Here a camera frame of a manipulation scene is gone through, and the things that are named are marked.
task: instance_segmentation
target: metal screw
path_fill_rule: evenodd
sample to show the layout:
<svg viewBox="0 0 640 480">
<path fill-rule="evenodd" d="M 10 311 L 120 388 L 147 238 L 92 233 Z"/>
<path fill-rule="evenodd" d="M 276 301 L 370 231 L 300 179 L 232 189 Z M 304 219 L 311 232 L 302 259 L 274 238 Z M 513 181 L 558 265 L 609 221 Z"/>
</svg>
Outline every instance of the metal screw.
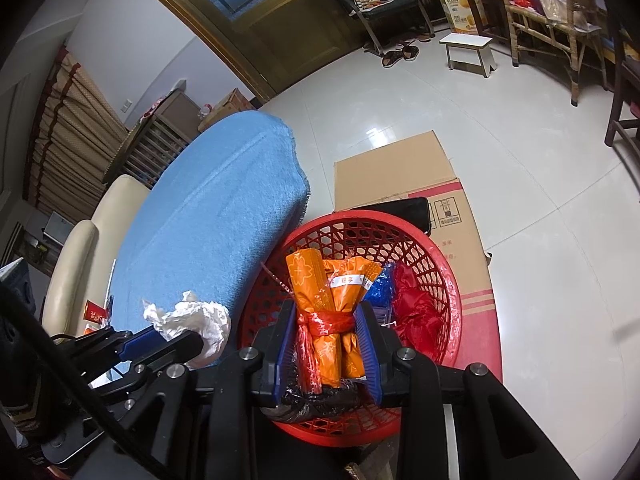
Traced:
<svg viewBox="0 0 640 480">
<path fill-rule="evenodd" d="M 471 363 L 469 365 L 469 370 L 471 370 L 473 375 L 483 376 L 487 375 L 489 368 L 487 368 L 484 363 Z"/>
<path fill-rule="evenodd" d="M 244 361 L 250 361 L 258 357 L 258 350 L 252 346 L 247 346 L 240 350 L 240 358 Z"/>
<path fill-rule="evenodd" d="M 410 361 L 415 358 L 415 350 L 404 346 L 396 351 L 396 355 L 401 358 L 402 361 Z"/>
<path fill-rule="evenodd" d="M 181 365 L 181 364 L 178 364 L 178 363 L 176 363 L 174 365 L 170 365 L 166 369 L 166 374 L 169 376 L 170 379 L 177 379 L 183 373 L 184 373 L 184 365 Z"/>
</svg>

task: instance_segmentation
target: blue towel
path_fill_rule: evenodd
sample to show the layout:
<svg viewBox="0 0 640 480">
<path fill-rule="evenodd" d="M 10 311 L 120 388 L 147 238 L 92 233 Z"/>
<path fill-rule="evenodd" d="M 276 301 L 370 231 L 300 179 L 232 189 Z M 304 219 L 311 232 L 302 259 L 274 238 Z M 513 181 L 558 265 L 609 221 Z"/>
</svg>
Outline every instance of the blue towel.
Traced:
<svg viewBox="0 0 640 480">
<path fill-rule="evenodd" d="M 113 327 L 138 332 L 148 326 L 143 300 L 171 311 L 193 290 L 229 309 L 235 349 L 260 261 L 300 224 L 309 192 L 281 120 L 249 111 L 214 124 L 162 174 L 122 243 Z"/>
</svg>

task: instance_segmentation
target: curtain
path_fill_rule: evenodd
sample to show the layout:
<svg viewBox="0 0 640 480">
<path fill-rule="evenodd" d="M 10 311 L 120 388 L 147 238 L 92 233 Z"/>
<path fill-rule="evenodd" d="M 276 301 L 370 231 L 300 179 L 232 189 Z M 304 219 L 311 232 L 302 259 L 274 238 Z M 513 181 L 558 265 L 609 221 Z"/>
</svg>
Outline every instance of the curtain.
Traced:
<svg viewBox="0 0 640 480">
<path fill-rule="evenodd" d="M 34 120 L 24 183 L 27 202 L 73 222 L 91 218 L 105 191 L 102 176 L 127 133 L 94 82 L 63 47 Z"/>
</svg>

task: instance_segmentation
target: sandal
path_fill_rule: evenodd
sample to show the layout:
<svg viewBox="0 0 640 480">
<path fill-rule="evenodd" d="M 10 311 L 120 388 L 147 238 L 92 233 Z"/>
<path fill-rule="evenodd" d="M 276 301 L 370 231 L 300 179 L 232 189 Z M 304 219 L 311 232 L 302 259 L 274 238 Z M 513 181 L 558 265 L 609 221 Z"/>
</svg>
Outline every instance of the sandal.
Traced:
<svg viewBox="0 0 640 480">
<path fill-rule="evenodd" d="M 402 50 L 390 50 L 382 57 L 382 66 L 391 68 L 404 57 Z"/>
<path fill-rule="evenodd" d="M 372 52 L 372 53 L 376 53 L 376 46 L 373 44 L 373 41 L 367 41 L 363 46 L 362 49 L 364 52 Z"/>
<path fill-rule="evenodd" d="M 420 49 L 414 45 L 407 45 L 402 48 L 402 57 L 404 57 L 405 61 L 413 61 L 418 54 L 420 53 Z"/>
<path fill-rule="evenodd" d="M 415 41 L 415 38 L 409 38 L 408 40 L 398 40 L 396 41 L 396 46 L 399 46 L 400 49 L 402 49 L 407 45 L 411 45 L 414 41 Z"/>
</svg>

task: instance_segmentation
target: cream leather sofa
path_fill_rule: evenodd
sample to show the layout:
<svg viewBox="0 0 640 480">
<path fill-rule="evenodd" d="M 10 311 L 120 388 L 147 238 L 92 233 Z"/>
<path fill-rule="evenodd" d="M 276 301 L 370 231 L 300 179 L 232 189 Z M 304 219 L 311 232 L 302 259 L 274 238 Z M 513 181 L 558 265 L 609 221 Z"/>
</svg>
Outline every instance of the cream leather sofa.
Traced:
<svg viewBox="0 0 640 480">
<path fill-rule="evenodd" d="M 120 176 L 92 218 L 73 228 L 47 290 L 42 325 L 49 335 L 82 335 L 88 323 L 82 319 L 86 301 L 104 306 L 113 261 L 148 193 L 134 178 Z"/>
</svg>

